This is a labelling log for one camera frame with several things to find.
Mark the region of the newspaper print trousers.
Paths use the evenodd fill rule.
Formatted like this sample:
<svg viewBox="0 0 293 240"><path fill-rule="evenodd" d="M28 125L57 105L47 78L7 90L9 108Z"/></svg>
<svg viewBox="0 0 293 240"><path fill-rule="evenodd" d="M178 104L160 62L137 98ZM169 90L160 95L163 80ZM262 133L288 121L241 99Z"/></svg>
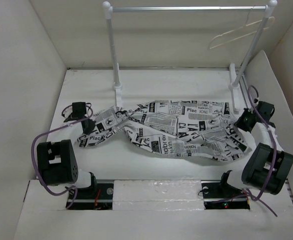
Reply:
<svg viewBox="0 0 293 240"><path fill-rule="evenodd" d="M232 162L252 150L236 121L229 102L154 100L135 109L112 106L95 113L93 130L77 140L88 148L123 132L133 145L153 154Z"/></svg>

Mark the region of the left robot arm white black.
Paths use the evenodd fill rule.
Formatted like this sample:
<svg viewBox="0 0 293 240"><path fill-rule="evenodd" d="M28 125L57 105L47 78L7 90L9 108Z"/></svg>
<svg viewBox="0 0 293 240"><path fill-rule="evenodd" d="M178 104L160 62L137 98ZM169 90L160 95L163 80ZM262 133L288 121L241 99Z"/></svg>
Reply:
<svg viewBox="0 0 293 240"><path fill-rule="evenodd" d="M78 137L88 134L95 126L91 119L91 104L73 102L61 115L65 118L62 125L42 134L48 136L47 141L32 144L36 175L46 189L66 185L67 188L79 189L86 198L93 198L98 193L96 177L92 172L79 169L74 152Z"/></svg>

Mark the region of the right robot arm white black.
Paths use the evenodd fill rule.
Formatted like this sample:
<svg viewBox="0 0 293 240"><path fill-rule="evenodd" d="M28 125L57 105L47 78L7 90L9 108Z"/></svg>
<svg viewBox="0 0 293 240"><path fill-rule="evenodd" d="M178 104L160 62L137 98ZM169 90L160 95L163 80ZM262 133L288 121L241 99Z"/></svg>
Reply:
<svg viewBox="0 0 293 240"><path fill-rule="evenodd" d="M256 108L245 108L235 126L254 135L256 148L245 165L241 181L261 193L277 195L293 165L293 155L284 151L277 141L275 125L270 118L274 105L261 101Z"/></svg>

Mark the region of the white clothes rack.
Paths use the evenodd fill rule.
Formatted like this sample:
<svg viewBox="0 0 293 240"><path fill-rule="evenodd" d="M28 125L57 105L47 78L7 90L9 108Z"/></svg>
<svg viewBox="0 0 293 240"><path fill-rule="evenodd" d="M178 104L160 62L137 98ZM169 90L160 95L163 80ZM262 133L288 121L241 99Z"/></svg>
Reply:
<svg viewBox="0 0 293 240"><path fill-rule="evenodd" d="M124 68L225 68L227 95L232 110L239 113L245 104L240 80L262 33L271 28L262 31L261 24L255 35L212 50L208 50L208 43L215 36L242 26L252 7L249 21L261 20L266 5L273 8L274 17L278 5L275 0L244 5L233 2L230 6L224 1L209 0L202 6L196 1L186 6L165 6L160 1L132 6L128 2L124 7L114 1L103 2L116 106L123 106L120 71Z"/></svg>

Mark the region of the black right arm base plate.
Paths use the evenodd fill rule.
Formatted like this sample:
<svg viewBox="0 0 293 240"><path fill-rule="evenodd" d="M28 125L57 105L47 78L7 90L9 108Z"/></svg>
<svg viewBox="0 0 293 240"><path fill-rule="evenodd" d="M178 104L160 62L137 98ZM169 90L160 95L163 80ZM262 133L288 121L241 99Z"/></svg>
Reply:
<svg viewBox="0 0 293 240"><path fill-rule="evenodd" d="M246 195L220 180L202 180L198 196L203 198L205 210L250 210Z"/></svg>

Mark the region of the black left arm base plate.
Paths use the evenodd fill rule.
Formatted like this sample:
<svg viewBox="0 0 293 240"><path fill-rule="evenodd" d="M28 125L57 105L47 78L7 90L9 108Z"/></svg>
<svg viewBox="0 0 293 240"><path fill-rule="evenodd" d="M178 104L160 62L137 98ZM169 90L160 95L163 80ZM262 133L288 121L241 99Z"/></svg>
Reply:
<svg viewBox="0 0 293 240"><path fill-rule="evenodd" d="M113 194L114 180L97 180L93 186L78 190L68 210L112 210Z"/></svg>

